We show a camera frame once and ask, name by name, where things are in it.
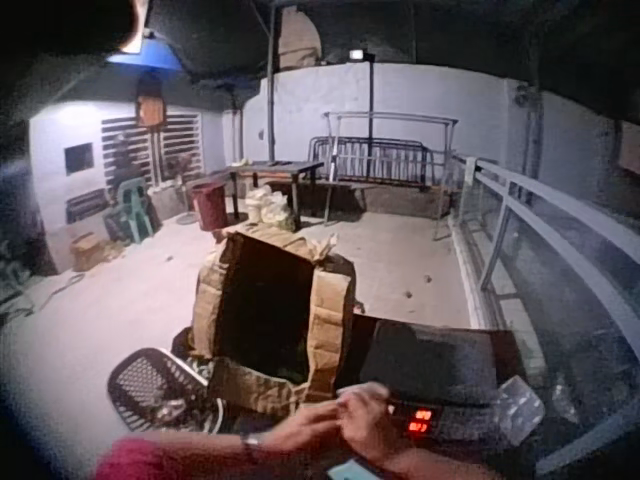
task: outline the dark table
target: dark table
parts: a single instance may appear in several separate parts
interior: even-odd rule
[[[240,217],[238,213],[238,174],[253,177],[253,186],[258,187],[258,178],[260,175],[288,175],[291,177],[291,204],[293,210],[293,218],[296,229],[300,228],[300,207],[298,204],[298,181],[300,175],[309,173],[311,182],[312,198],[316,186],[316,172],[324,166],[324,162],[276,162],[269,165],[268,162],[253,162],[251,165],[243,167],[228,167],[227,173],[231,177],[233,183],[233,192],[231,198],[233,200],[233,215],[236,220]]]

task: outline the cardboard box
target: cardboard box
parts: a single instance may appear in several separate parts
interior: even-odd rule
[[[193,353],[214,360],[210,395],[278,416],[332,398],[355,295],[355,268],[332,245],[259,225],[206,260]]]

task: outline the drain pipe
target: drain pipe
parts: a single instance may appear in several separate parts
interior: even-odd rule
[[[276,5],[271,4],[269,14],[269,58],[267,59],[267,142],[269,151],[269,165],[276,163],[276,137],[273,130],[273,60],[275,56]]]

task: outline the floor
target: floor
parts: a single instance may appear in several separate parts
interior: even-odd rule
[[[355,223],[316,224],[301,233],[338,234],[336,250],[356,265],[356,295],[367,314],[468,327],[451,239],[432,242],[433,226],[421,218],[365,214]],[[154,238],[87,272],[42,311],[3,327],[7,400],[33,434],[32,443],[68,476],[90,475],[96,459],[127,433],[107,397],[107,378],[141,347],[170,348],[173,336],[190,324],[198,269],[213,247],[197,224],[167,221]],[[72,275],[34,286],[36,305]]]

